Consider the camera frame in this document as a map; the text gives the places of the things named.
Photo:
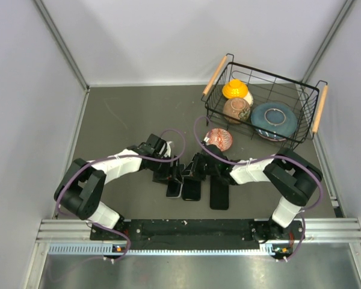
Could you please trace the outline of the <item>black screen white smartphone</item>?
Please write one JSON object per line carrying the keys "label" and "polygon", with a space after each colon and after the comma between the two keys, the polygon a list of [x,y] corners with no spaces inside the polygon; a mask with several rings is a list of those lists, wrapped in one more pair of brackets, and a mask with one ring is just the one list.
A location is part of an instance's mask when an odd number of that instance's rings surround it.
{"label": "black screen white smartphone", "polygon": [[165,196],[169,199],[179,198],[181,196],[182,187],[183,187],[183,183],[179,183],[176,181],[169,181]]}

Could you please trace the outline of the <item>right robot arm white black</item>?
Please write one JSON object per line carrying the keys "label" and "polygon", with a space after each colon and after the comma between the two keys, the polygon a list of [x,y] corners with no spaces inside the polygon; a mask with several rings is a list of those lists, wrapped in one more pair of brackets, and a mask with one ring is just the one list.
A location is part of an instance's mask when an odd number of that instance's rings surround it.
{"label": "right robot arm white black", "polygon": [[207,145],[193,156],[182,174],[193,181],[215,178],[220,190],[251,182],[272,184],[281,195],[268,221],[274,238],[288,234],[295,217],[315,208],[324,196],[320,169],[286,148],[264,158],[230,160],[215,145]]}

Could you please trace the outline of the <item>purple smartphone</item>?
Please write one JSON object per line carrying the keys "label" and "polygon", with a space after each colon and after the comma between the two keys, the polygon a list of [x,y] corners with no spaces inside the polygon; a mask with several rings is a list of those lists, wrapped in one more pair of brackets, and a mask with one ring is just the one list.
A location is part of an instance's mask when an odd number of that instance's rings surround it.
{"label": "purple smartphone", "polygon": [[199,201],[201,198],[201,182],[191,179],[184,180],[182,187],[182,199],[187,201]]}

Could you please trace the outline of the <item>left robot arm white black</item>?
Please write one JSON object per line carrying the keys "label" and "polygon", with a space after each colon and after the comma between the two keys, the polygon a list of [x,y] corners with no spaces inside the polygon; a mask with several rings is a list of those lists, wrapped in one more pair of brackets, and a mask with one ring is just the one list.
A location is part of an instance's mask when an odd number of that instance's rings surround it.
{"label": "left robot arm white black", "polygon": [[110,238],[121,237],[125,230],[123,217],[100,201],[104,186],[146,169],[169,178],[171,165],[180,158],[171,149],[171,141],[151,134],[138,146],[129,146],[103,159],[75,159],[55,191],[56,208],[63,207],[77,218],[99,225]]}

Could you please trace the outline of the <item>black phone case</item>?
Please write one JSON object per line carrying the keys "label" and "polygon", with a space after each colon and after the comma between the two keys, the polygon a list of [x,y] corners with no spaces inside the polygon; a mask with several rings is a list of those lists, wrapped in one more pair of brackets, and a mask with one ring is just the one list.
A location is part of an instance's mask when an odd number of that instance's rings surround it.
{"label": "black phone case", "polygon": [[229,186],[223,184],[218,178],[210,177],[210,209],[229,209]]}
{"label": "black phone case", "polygon": [[185,201],[199,201],[201,198],[201,179],[197,173],[193,171],[193,165],[189,164],[182,172],[184,179],[182,187],[182,199]]}

